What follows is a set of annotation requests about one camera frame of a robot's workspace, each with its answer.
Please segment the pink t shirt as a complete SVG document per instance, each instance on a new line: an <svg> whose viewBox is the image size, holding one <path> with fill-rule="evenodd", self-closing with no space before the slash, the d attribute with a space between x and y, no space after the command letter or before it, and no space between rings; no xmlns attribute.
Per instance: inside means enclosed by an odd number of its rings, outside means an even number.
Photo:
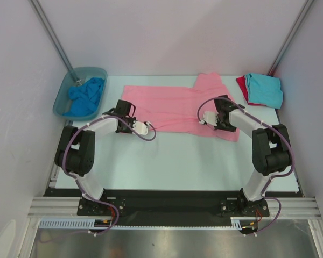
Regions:
<svg viewBox="0 0 323 258"><path fill-rule="evenodd" d="M188 133L201 137L219 137L237 141L239 130L227 132L201 125L198 116L205 111L215 111L213 101L200 105L213 97L227 95L232 98L227 87L217 73L200 74L192 88L125 85L121 98L135 105L135 117L149 121L158 132Z"/></svg>

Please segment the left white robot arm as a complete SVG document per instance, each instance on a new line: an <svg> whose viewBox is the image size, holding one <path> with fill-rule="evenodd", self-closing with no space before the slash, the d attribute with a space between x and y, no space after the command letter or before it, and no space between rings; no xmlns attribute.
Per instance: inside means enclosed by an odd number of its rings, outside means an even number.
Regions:
<svg viewBox="0 0 323 258"><path fill-rule="evenodd" d="M108 208L108 201L102 198L104 188L92 172L96 140L109 133L132 133L135 111L132 103L120 99L101 117L82 127L67 125L62 130L54 162L90 200L89 208L95 214L104 214Z"/></svg>

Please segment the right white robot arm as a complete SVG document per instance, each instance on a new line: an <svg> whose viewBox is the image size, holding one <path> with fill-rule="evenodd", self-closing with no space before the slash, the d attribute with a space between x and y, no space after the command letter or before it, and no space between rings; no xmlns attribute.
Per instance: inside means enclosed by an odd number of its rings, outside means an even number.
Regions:
<svg viewBox="0 0 323 258"><path fill-rule="evenodd" d="M216 129L241 130L252 139L254 171L240 190L238 211L249 216L256 211L273 179L287 177L294 171L294 153L286 126L270 126L234 103L227 95L214 99L218 112Z"/></svg>

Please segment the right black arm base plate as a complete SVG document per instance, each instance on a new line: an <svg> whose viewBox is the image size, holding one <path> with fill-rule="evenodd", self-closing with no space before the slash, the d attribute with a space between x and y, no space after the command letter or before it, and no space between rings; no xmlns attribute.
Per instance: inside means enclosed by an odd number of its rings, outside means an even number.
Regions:
<svg viewBox="0 0 323 258"><path fill-rule="evenodd" d="M224 199L220 201L222 217L269 217L267 201L262 198L254 202L240 199Z"/></svg>

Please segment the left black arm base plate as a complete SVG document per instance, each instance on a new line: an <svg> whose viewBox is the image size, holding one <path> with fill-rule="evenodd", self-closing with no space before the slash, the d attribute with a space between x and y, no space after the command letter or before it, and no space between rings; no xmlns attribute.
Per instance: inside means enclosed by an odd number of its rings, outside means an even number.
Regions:
<svg viewBox="0 0 323 258"><path fill-rule="evenodd" d="M121 214L125 208L125 199L109 198L105 199L104 202L115 206L119 210L119 214ZM78 204L77 215L89 217L110 216L114 211L115 210L110 206L99 204L81 197Z"/></svg>

